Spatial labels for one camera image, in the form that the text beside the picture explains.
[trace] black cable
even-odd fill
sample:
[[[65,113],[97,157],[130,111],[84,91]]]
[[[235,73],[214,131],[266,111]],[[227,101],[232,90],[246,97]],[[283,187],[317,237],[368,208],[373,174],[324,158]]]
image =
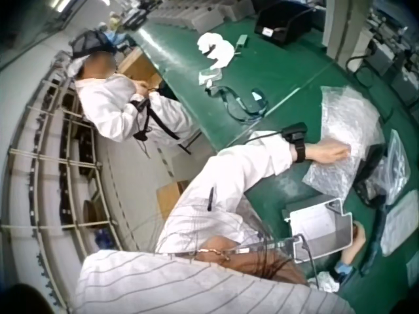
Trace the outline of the black cable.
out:
[[[354,61],[354,60],[358,60],[358,59],[362,59],[362,60],[365,60],[365,59],[367,59],[368,57],[371,57],[371,56],[373,56],[375,53],[376,53],[376,51],[377,51],[377,46],[376,46],[376,44],[374,43],[374,41],[373,40],[371,40],[370,42],[369,42],[369,44],[368,44],[368,49],[370,50],[370,52],[368,53],[368,54],[364,54],[364,55],[362,55],[362,56],[355,56],[355,57],[351,57],[351,58],[349,58],[348,59],[348,61],[346,61],[346,63],[345,63],[345,69],[346,69],[346,71],[347,72],[350,72],[350,70],[349,70],[349,63],[351,62],[351,61]],[[373,72],[371,71],[371,69],[369,68],[369,67],[367,67],[366,65],[361,65],[355,72],[354,72],[354,77],[355,77],[355,79],[358,81],[358,83],[362,86],[362,87],[364,87],[364,88],[366,88],[366,89],[370,89],[371,87],[373,87],[373,83],[371,83],[371,85],[366,85],[366,84],[363,84],[360,80],[359,80],[359,78],[358,78],[358,76],[357,76],[357,74],[359,73],[359,71],[361,70],[361,69],[364,69],[364,68],[366,68],[366,69],[369,69],[370,70],[370,72],[371,72],[371,80],[373,81],[373,78],[374,78],[374,75],[373,75]]]
[[[276,131],[276,132],[273,132],[273,133],[269,133],[269,134],[265,134],[265,135],[261,135],[261,136],[257,136],[257,137],[254,137],[252,139],[248,139],[246,142],[244,142],[244,144],[248,144],[249,142],[256,141],[257,139],[264,139],[265,137],[271,137],[271,136],[281,134],[281,133],[282,133],[282,130],[281,131]]]
[[[314,278],[315,278],[315,280],[316,280],[316,286],[317,286],[317,289],[318,290],[320,290],[320,285],[319,285],[319,279],[317,278],[317,269],[316,269],[316,265],[314,264],[314,261],[313,261],[313,256],[312,256],[312,252],[311,252],[311,250],[310,250],[310,247],[308,246],[308,243],[307,243],[307,241],[306,241],[306,238],[304,237],[304,235],[303,234],[297,234],[297,235],[295,235],[295,237],[296,238],[301,238],[302,239],[302,245],[301,245],[301,247],[304,249],[304,250],[306,250],[307,251],[307,253],[308,253],[308,257],[309,257],[309,259],[310,259],[310,263],[311,263],[311,265],[312,265],[312,269],[313,269],[313,272],[314,272]]]
[[[138,115],[139,115],[139,112],[137,112],[136,121],[137,121],[138,131],[141,131],[140,128],[139,128]],[[147,152],[147,146],[145,146],[145,143],[142,142],[143,145],[144,145],[144,148],[143,148],[143,147],[141,147],[141,144],[139,143],[140,141],[138,141],[136,139],[136,142],[138,144],[139,149],[141,149],[143,151],[143,153],[148,157],[148,159],[151,159],[149,153]]]

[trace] hair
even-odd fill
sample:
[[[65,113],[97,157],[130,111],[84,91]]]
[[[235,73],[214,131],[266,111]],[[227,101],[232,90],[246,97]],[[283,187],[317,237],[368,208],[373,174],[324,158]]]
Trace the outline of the hair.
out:
[[[75,75],[76,80],[81,80],[84,74],[84,64],[80,67],[79,72]]]
[[[51,313],[51,307],[35,288],[18,283],[0,294],[0,309],[4,313]]]

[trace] black strap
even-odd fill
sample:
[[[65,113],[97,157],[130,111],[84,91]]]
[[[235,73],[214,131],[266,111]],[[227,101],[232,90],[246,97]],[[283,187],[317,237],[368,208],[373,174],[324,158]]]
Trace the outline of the black strap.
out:
[[[133,135],[135,139],[137,139],[138,141],[141,141],[141,142],[145,142],[146,140],[148,140],[147,132],[148,132],[148,129],[149,129],[150,117],[170,137],[172,137],[173,139],[176,139],[176,140],[179,140],[180,139],[179,136],[177,136],[174,132],[172,132],[163,123],[163,121],[161,121],[161,119],[157,116],[157,114],[155,113],[155,111],[152,110],[150,99],[145,98],[142,101],[133,100],[133,101],[131,101],[131,104],[134,105],[134,107],[138,110],[139,113],[142,113],[144,111],[144,109],[147,108],[147,113],[146,113],[147,116],[145,118],[144,128]]]

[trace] wrist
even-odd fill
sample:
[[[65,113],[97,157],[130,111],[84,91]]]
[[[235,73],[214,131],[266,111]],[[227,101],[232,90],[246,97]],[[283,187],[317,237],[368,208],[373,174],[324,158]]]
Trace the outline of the wrist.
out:
[[[315,155],[315,146],[316,144],[306,144],[306,159],[307,160],[314,160]]]
[[[297,151],[295,150],[294,144],[289,144],[289,152],[291,153],[293,162],[295,162],[297,160],[298,154],[297,154]]]

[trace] metal pole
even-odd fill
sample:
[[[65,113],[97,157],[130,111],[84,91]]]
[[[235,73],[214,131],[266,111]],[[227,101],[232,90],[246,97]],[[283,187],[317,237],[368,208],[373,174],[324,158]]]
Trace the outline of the metal pole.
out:
[[[55,115],[54,113],[49,113],[48,111],[45,111],[45,110],[42,110],[42,109],[38,109],[38,108],[35,108],[35,107],[32,107],[32,106],[26,106],[26,108],[28,108],[29,110],[39,111],[40,113],[46,113],[46,114],[49,114],[50,116],[54,116]],[[72,119],[67,119],[67,118],[64,118],[63,117],[63,120],[65,120],[65,121],[72,121],[74,124],[78,124],[80,126],[84,126],[85,128],[92,128],[92,126],[89,126],[88,124],[84,124],[82,122],[77,122],[77,121],[74,121]]]
[[[93,129],[90,129],[90,132],[92,134],[92,156],[93,156],[93,162],[96,163],[96,148],[95,148],[95,141],[94,141],[94,132]],[[96,167],[95,168],[95,175],[96,175],[96,182],[98,184],[98,188],[99,188],[99,193],[100,193],[100,198],[102,200],[102,204],[103,204],[103,208],[105,209],[105,215],[106,218],[108,218],[109,220],[111,220],[111,215],[109,213],[109,208],[107,207],[106,204],[106,200],[105,200],[105,195],[103,193],[103,187],[102,187],[102,182],[100,179],[100,173],[99,173],[99,169]],[[115,239],[115,242],[117,242],[117,247],[119,250],[122,250],[122,245],[120,244],[119,238],[118,238],[118,234],[117,231],[115,230],[115,227],[112,224],[109,224],[109,228],[111,229],[112,235]]]
[[[89,227],[89,226],[99,226],[101,224],[109,224],[109,221],[97,221],[97,222],[86,222],[82,224],[63,224],[61,226],[14,226],[11,224],[0,224],[0,229],[40,229],[40,230],[50,230],[50,229],[67,229],[67,228],[76,228],[78,227]]]
[[[50,107],[48,108],[48,111],[51,111],[56,103],[56,98],[58,95],[58,89],[55,89],[54,92],[54,97],[51,100],[50,103]],[[38,151],[42,151],[42,145],[43,145],[43,139],[44,139],[44,134],[45,134],[45,130],[46,130],[46,125],[48,124],[48,115],[45,117],[45,121],[41,130],[41,135],[39,137],[39,144],[38,144]],[[34,185],[33,185],[33,202],[34,202],[34,213],[35,213],[35,223],[37,225],[39,225],[39,200],[38,200],[38,178],[39,178],[39,159],[37,158],[35,161],[35,172],[34,172]],[[58,289],[58,286],[54,280],[54,276],[52,274],[51,271],[51,267],[48,261],[48,256],[46,255],[46,251],[45,251],[45,246],[44,246],[44,241],[43,241],[43,236],[41,233],[41,230],[36,228],[36,233],[37,233],[37,239],[38,239],[38,244],[39,244],[39,250],[41,252],[41,256],[43,257],[44,263],[45,263],[45,270],[46,273],[48,274],[48,277],[50,279],[51,285],[52,285],[52,289],[55,292],[55,294],[57,295],[57,299],[60,303],[60,305],[64,308],[67,309],[67,304],[64,301],[63,296],[61,295],[60,290]]]
[[[78,167],[87,167],[87,168],[96,168],[95,164],[91,164],[89,162],[78,162],[76,160],[66,160],[63,158],[54,158],[43,154],[36,154],[34,152],[27,152],[25,150],[19,150],[15,148],[10,148],[9,152],[15,155],[21,155],[24,157],[36,158],[39,160],[44,160],[46,162],[58,162],[59,164],[69,164],[71,166],[78,166]]]
[[[77,98],[74,97],[73,108],[75,107],[76,100],[77,100]],[[67,160],[70,159],[71,127],[72,127],[72,123],[71,123],[71,121],[69,121],[68,131],[67,131],[67,150],[65,152],[65,157],[67,158]],[[86,251],[86,247],[84,246],[80,230],[77,226],[77,215],[76,215],[76,212],[74,210],[75,206],[74,206],[74,199],[73,199],[73,185],[71,184],[71,170],[70,170],[70,165],[69,164],[66,165],[66,171],[67,171],[67,189],[68,189],[68,198],[69,198],[69,202],[70,202],[71,216],[73,216],[73,222],[76,224],[75,232],[76,232],[77,240],[79,241],[81,252],[82,252],[84,258],[86,258],[87,257],[87,251]]]

